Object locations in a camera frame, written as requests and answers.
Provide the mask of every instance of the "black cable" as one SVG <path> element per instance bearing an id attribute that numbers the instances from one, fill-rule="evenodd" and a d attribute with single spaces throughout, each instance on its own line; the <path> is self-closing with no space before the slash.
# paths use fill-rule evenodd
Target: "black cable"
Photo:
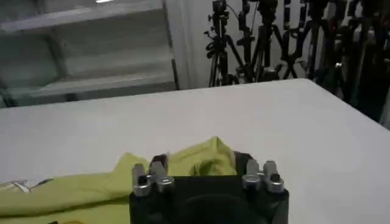
<path id="1" fill-rule="evenodd" d="M 255 18 L 256 18 L 256 9 L 258 7 L 258 3 L 259 2 L 256 2 L 255 12 L 253 13 L 252 28 L 250 28 L 250 33 L 253 33 L 253 31 L 254 31 L 254 24 L 255 24 Z"/>
<path id="2" fill-rule="evenodd" d="M 230 10 L 233 12 L 233 14 L 236 16 L 236 19 L 238 19 L 237 13 L 234 11 L 234 9 L 230 5 L 226 5 L 230 8 Z"/>

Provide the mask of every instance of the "printed graphic on cloth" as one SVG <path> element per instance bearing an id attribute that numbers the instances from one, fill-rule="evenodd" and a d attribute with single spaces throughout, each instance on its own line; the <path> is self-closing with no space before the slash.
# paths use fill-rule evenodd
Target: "printed graphic on cloth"
<path id="1" fill-rule="evenodd" d="M 24 193 L 30 193 L 31 189 L 42 185 L 46 184 L 49 181 L 52 181 L 53 179 L 46 179 L 46 180 L 19 180 L 19 181 L 12 181 L 12 182 L 7 182 L 0 184 L 0 191 L 1 190 L 6 190 L 6 189 L 12 189 L 12 188 L 17 188 Z"/>

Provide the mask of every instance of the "yellow cloth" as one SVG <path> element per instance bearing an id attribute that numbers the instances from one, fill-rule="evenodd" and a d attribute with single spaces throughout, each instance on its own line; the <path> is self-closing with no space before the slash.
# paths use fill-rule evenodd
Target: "yellow cloth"
<path id="1" fill-rule="evenodd" d="M 46 224 L 77 220 L 85 224 L 130 223 L 128 195 L 132 167 L 145 159 L 126 153 L 111 173 L 56 178 L 31 193 L 0 190 L 0 224 Z M 169 175 L 235 175 L 235 156 L 211 138 L 169 157 Z"/>

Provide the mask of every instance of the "white table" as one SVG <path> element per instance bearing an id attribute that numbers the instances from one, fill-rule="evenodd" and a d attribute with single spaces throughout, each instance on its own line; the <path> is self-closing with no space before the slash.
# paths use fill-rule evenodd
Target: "white table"
<path id="1" fill-rule="evenodd" d="M 276 160 L 290 223 L 390 223 L 390 131 L 307 80 L 0 110 L 0 180 L 111 171 L 212 136 Z"/>

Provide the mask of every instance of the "shelf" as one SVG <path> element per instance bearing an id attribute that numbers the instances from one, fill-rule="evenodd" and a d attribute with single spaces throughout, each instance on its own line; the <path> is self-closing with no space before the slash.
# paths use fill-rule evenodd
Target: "shelf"
<path id="1" fill-rule="evenodd" d="M 48 13 L 28 19 L 4 22 L 0 25 L 0 32 L 13 33 L 24 30 L 41 29 L 159 9 L 163 9 L 162 0 L 145 0 L 141 2 L 103 5 L 94 8 L 74 9 Z"/>
<path id="2" fill-rule="evenodd" d="M 22 97 L 45 97 L 62 94 L 84 93 L 89 91 L 103 91 L 105 89 L 126 88 L 174 82 L 172 70 L 139 72 L 131 75 L 113 75 L 89 79 L 65 78 L 40 88 L 13 88 L 9 94 L 14 98 Z"/>

